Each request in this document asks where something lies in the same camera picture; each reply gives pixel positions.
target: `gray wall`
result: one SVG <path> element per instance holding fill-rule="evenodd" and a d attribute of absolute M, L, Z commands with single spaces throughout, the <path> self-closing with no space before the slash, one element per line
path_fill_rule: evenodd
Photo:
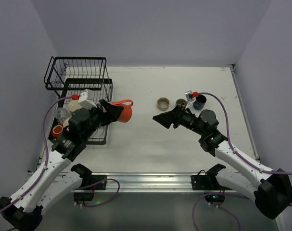
<path fill-rule="evenodd" d="M 60 55 L 234 64 L 271 0 L 32 0 Z"/>
<path fill-rule="evenodd" d="M 292 171 L 292 0 L 271 3 L 236 77 L 262 162 Z M 284 217 L 292 231 L 292 208 Z"/>
<path fill-rule="evenodd" d="M 15 192 L 37 161 L 43 114 L 55 95 L 43 76 L 55 54 L 30 0 L 0 0 L 0 197 Z M 0 231 L 6 228 L 0 216 Z"/>

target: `white table surface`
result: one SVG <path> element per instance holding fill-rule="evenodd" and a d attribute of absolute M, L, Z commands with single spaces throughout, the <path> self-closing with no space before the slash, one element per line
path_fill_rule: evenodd
<path fill-rule="evenodd" d="M 227 109 L 232 142 L 254 158 L 239 97 L 229 68 L 220 67 L 117 67 L 108 66 L 114 82 L 113 101 L 132 99 L 133 116 L 127 123 L 112 123 L 107 144 L 88 145 L 72 165 L 81 163 L 93 172 L 188 173 L 225 164 L 202 150 L 200 136 L 184 127 L 166 129 L 152 117 L 160 97 L 170 100 L 171 110 L 184 92 L 210 92 L 223 100 Z M 226 135 L 226 122 L 219 103 L 207 96 L 204 109 L 213 110 L 218 129 Z M 193 113 L 199 114 L 193 107 Z"/>

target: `orange mug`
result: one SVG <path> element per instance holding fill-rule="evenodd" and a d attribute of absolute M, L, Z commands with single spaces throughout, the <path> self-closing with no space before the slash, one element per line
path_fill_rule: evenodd
<path fill-rule="evenodd" d="M 122 106 L 123 111 L 121 112 L 121 115 L 118 119 L 119 122 L 126 123 L 128 122 L 131 117 L 132 117 L 132 106 L 133 106 L 133 101 L 132 100 L 121 100 L 121 101 L 116 101 L 116 102 L 109 102 L 112 105 L 115 106 Z"/>

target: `dish rack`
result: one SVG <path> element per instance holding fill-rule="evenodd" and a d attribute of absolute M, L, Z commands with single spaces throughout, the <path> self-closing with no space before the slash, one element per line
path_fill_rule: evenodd
<path fill-rule="evenodd" d="M 94 91 L 93 101 L 100 99 L 108 102 L 112 100 L 113 81 L 109 79 L 106 58 L 104 57 L 51 57 L 44 76 L 45 88 L 53 90 L 58 98 L 80 94 L 85 89 Z M 67 99 L 58 103 L 59 107 L 66 107 L 71 101 Z M 52 128 L 58 124 L 54 118 Z M 88 139 L 87 144 L 106 144 L 108 126 L 100 127 Z M 49 133 L 49 140 L 54 140 Z"/>

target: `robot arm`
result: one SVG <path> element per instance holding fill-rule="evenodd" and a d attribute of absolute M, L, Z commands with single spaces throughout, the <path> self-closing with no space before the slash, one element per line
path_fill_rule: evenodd
<path fill-rule="evenodd" d="M 233 145 L 233 148 L 245 160 L 258 166 L 260 171 L 241 160 L 230 148 L 227 137 L 217 130 L 218 121 L 213 111 L 203 110 L 196 117 L 188 108 L 177 105 L 170 112 L 154 116 L 153 120 L 165 128 L 170 128 L 172 124 L 174 128 L 182 125 L 201 135 L 199 143 L 204 151 L 225 161 L 239 172 L 227 169 L 222 165 L 216 165 L 209 176 L 212 177 L 211 180 L 250 198 L 268 218 L 275 219 L 292 203 L 292 186 L 288 175 L 263 172 L 263 170 L 273 170 L 253 160 Z"/>
<path fill-rule="evenodd" d="M 86 108 L 75 111 L 56 139 L 49 153 L 49 161 L 36 170 L 31 178 L 11 197 L 0 198 L 0 210 L 11 202 L 17 202 L 5 209 L 1 214 L 19 231 L 33 231 L 37 228 L 44 214 L 51 205 L 70 191 L 78 188 L 82 180 L 91 175 L 91 171 L 78 164 L 72 167 L 61 181 L 51 185 L 55 178 L 86 148 L 86 141 L 99 126 L 115 122 L 120 117 L 123 107 L 114 106 L 100 100 L 100 105 L 86 102 Z"/>

